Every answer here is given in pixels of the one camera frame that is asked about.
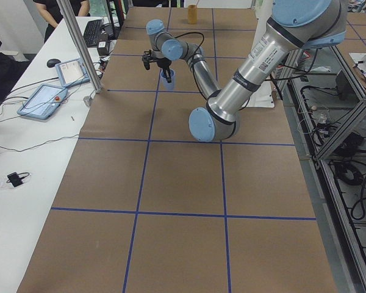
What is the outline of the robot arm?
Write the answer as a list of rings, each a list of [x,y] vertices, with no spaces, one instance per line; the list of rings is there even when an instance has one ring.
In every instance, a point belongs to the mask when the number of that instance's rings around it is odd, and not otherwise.
[[[142,61],[145,68],[156,62],[168,82],[172,61],[186,61],[206,96],[205,107],[194,109],[189,116],[191,135],[200,142],[225,140],[239,129],[239,110],[290,51],[343,42],[347,6],[346,1],[273,1],[263,36],[224,88],[209,71],[200,47],[173,37],[162,20],[151,20],[146,25],[152,48],[144,53]]]

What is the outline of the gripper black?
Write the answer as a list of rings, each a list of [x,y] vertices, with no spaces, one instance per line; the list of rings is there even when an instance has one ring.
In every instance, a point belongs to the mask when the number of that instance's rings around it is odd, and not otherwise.
[[[157,66],[162,70],[161,76],[165,78],[167,83],[173,82],[173,70],[169,69],[171,65],[171,60],[167,58],[162,58],[157,60]]]

